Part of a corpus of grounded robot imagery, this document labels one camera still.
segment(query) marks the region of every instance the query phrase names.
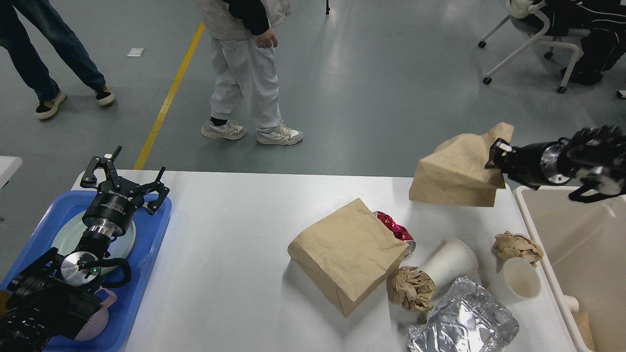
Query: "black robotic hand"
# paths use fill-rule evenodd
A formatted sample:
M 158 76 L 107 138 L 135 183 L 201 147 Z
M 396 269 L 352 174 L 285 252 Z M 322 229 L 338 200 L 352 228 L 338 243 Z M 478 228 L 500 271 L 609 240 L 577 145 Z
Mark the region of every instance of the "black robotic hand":
M 530 188 L 565 185 L 579 179 L 582 186 L 570 199 L 591 203 L 626 194 L 626 136 L 615 126 L 583 128 L 571 139 L 512 147 L 498 139 L 485 168 L 498 168 L 508 178 Z M 584 195 L 588 191 L 596 193 Z

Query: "crushed red can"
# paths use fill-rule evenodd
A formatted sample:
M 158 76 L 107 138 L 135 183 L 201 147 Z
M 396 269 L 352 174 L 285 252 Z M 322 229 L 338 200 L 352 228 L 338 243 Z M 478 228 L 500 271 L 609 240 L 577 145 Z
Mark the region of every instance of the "crushed red can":
M 393 235 L 404 242 L 406 242 L 409 246 L 406 248 L 404 252 L 404 257 L 408 257 L 409 254 L 415 251 L 416 243 L 411 234 L 406 230 L 404 226 L 398 225 L 391 216 L 385 214 L 384 212 L 375 211 L 374 216 L 376 216 L 391 232 Z

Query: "gray floor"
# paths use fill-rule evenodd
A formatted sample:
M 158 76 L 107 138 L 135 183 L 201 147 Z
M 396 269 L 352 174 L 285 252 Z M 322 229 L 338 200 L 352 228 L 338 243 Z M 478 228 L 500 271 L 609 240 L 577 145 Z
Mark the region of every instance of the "gray floor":
M 118 99 L 109 108 L 96 106 L 89 88 L 27 24 L 68 94 L 58 116 L 40 122 L 34 93 L 0 49 L 0 155 L 24 159 L 0 192 L 0 277 L 91 156 L 122 145 L 116 166 L 133 168 L 200 23 L 193 1 L 53 4 Z M 441 142 L 482 134 L 498 122 L 515 126 L 517 145 L 622 122 L 626 101 L 616 99 L 615 90 L 626 88 L 624 62 L 601 83 L 572 83 L 559 95 L 558 70 L 567 55 L 557 50 L 547 61 L 537 47 L 498 72 L 490 86 L 482 84 L 526 39 L 506 24 L 485 49 L 477 48 L 506 14 L 501 1 L 331 0 L 330 16 L 324 8 L 322 0 L 292 0 L 293 15 L 276 31 L 280 108 L 289 126 L 305 132 L 300 145 L 264 146 L 253 135 L 237 142 L 201 136 L 215 80 L 205 33 L 144 168 L 412 177 L 418 160 Z M 133 47 L 146 48 L 145 54 L 127 58 Z M 236 115 L 254 129 L 244 108 Z

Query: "trash bin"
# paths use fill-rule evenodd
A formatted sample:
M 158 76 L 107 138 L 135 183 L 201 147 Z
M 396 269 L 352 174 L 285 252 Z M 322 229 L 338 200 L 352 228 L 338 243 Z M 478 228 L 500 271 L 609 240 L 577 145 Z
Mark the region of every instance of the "trash bin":
M 576 187 L 518 187 L 515 199 L 577 350 L 589 352 L 564 296 L 589 315 L 595 351 L 626 351 L 626 196 L 583 204 Z

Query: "white sneaker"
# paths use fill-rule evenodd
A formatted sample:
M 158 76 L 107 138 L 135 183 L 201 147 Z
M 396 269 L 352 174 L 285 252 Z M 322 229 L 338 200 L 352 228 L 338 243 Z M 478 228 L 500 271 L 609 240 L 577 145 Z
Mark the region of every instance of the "white sneaker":
M 294 145 L 300 143 L 303 137 L 304 134 L 302 131 L 285 126 L 285 121 L 282 121 L 280 125 L 271 132 L 257 132 L 257 141 L 261 144 Z
M 96 93 L 96 101 L 99 106 L 111 105 L 115 101 L 115 93 L 113 93 L 109 86 L 104 86 L 104 88 L 95 90 L 94 92 Z
M 245 136 L 245 127 L 240 126 L 236 121 L 229 120 L 224 126 L 215 126 L 211 119 L 208 119 L 200 133 L 207 138 L 224 138 L 238 140 Z
M 65 93 L 59 91 L 59 94 L 57 94 L 56 97 L 54 97 L 52 100 L 40 102 L 39 106 L 37 106 L 37 110 L 35 110 L 35 116 L 41 121 L 52 118 L 59 109 L 59 105 L 63 100 L 65 100 L 65 98 Z

